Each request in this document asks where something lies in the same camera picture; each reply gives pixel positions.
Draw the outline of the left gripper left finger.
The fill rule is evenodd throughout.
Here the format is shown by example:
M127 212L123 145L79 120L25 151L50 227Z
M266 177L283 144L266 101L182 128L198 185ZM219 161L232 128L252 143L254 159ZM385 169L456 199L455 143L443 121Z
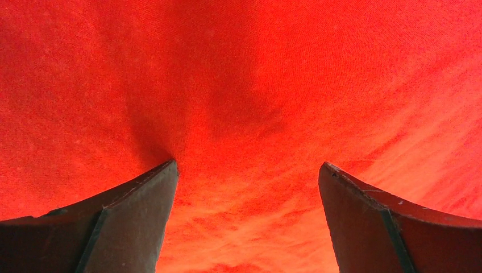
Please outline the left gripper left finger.
M2 272L154 272L178 183L173 160L40 217L1 222Z

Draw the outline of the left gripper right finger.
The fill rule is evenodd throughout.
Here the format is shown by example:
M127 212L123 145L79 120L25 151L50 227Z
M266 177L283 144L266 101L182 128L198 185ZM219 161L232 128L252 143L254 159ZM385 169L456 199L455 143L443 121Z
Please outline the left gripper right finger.
M480 272L481 221L376 188L331 163L319 192L340 272Z

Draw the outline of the red t shirt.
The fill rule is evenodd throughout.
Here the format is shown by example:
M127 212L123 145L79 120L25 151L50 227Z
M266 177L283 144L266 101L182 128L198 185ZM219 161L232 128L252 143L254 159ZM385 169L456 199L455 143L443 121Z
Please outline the red t shirt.
M324 162L481 218L481 2L1 2L1 219L170 158L157 272L337 272Z

